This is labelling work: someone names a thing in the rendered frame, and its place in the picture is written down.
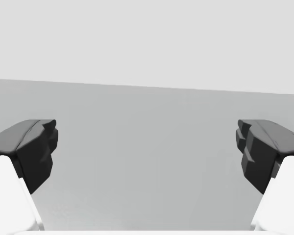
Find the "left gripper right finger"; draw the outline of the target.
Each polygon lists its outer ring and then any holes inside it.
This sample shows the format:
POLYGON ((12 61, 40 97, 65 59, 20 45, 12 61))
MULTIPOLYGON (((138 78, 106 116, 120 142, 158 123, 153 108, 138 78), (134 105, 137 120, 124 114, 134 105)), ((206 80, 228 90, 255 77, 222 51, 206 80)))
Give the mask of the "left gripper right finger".
POLYGON ((294 231, 294 132, 269 120, 240 119, 244 177, 262 194, 254 231, 294 231))

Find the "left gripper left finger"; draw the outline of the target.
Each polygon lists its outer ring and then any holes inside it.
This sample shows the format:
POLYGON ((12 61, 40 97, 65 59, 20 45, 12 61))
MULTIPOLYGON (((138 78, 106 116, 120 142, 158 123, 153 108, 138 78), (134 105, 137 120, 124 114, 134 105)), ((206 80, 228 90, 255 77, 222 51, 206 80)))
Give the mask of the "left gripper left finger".
POLYGON ((29 119, 0 132, 0 231, 43 231, 32 194, 49 178, 54 119, 29 119))

